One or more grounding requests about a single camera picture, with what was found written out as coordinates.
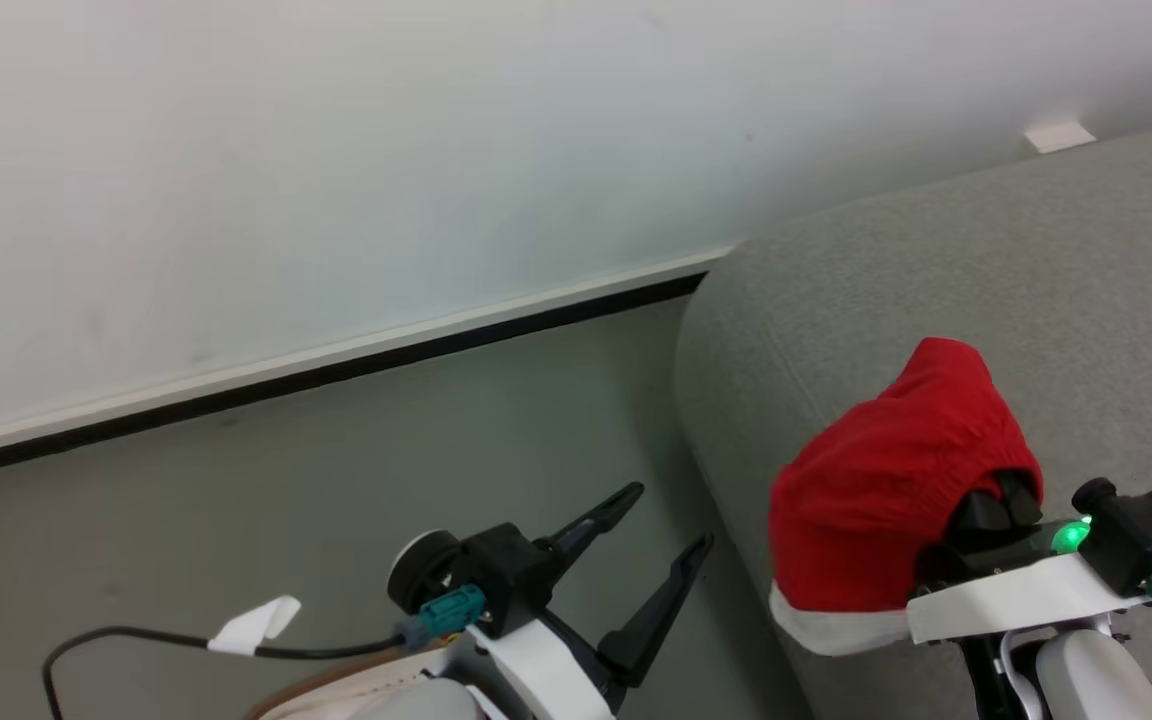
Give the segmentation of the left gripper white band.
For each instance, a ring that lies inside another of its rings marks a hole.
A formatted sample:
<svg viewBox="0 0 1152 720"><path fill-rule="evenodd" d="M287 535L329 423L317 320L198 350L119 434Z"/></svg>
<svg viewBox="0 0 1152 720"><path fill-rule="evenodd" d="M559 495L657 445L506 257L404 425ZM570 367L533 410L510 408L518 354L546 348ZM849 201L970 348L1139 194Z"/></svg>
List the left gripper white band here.
<svg viewBox="0 0 1152 720"><path fill-rule="evenodd" d="M596 538L612 532L644 491L643 483L628 483L556 533L535 539L552 560L552 577L563 577ZM713 544L712 533L689 544L652 597L596 651L552 611L495 639L480 626L467 628L456 638L456 682L471 694L477 717L617 719L628 689L652 670Z"/></svg>

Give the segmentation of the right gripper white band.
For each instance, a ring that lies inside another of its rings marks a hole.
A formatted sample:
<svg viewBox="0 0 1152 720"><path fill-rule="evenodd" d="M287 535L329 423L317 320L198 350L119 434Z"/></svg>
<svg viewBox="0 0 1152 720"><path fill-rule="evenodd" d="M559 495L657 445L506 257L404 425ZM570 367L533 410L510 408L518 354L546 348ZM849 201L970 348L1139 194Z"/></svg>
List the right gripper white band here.
<svg viewBox="0 0 1152 720"><path fill-rule="evenodd" d="M1079 556L1087 516L1039 524L1033 473L996 470L996 486L1001 500L978 488L952 511L952 533L984 535L919 553L905 606L914 643L1060 626L1147 602L1140 592L1112 591Z"/></svg>

